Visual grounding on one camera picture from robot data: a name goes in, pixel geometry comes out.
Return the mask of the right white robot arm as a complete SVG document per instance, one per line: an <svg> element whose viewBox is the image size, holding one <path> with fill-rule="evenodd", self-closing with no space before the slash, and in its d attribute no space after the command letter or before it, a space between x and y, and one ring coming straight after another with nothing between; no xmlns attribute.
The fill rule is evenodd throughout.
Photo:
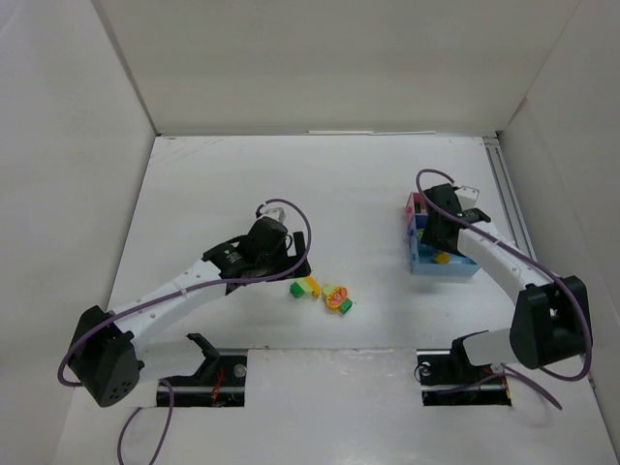
<svg viewBox="0 0 620 465"><path fill-rule="evenodd" d="M464 207L455 187L442 184L422 196L428 218L421 242L473 260L514 304L508 328L454 341L469 364L519 363L542 369L570 357L591 360L587 290L579 278L561 278L524 255L486 213Z"/></svg>

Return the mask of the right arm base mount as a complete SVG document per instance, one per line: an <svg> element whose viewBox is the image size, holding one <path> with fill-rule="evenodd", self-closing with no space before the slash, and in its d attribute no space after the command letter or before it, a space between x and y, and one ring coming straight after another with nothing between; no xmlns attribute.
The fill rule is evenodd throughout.
<svg viewBox="0 0 620 465"><path fill-rule="evenodd" d="M422 405L510 407L506 378L491 378L490 365L472 365L463 340L453 340L449 349L417 349L414 376L420 384Z"/></svg>

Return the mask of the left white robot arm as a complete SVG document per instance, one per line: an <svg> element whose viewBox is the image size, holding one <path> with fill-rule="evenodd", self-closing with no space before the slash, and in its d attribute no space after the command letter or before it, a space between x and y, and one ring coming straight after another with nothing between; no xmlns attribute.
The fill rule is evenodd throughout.
<svg viewBox="0 0 620 465"><path fill-rule="evenodd" d="M219 354L202 335L172 344L156 337L241 287L309 276L310 242L309 230L290 232L275 211L258 216L248 233L211 247L154 292L112 310L85 310L59 369L102 408L142 381L209 376Z"/></svg>

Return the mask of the orange lego brick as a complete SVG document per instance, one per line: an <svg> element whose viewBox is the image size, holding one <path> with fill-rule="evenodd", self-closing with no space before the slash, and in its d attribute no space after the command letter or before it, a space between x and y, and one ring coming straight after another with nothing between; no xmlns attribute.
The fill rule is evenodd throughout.
<svg viewBox="0 0 620 465"><path fill-rule="evenodd" d="M438 251L433 256L435 264L448 264L450 262L450 254L445 251Z"/></svg>

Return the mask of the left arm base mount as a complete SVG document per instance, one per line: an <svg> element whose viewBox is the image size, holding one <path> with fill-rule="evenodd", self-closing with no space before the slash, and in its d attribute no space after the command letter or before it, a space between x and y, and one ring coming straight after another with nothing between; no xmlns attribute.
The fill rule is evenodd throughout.
<svg viewBox="0 0 620 465"><path fill-rule="evenodd" d="M188 375L167 377L176 408L241 408L245 405L248 351L216 349L203 335L186 336L200 364Z"/></svg>

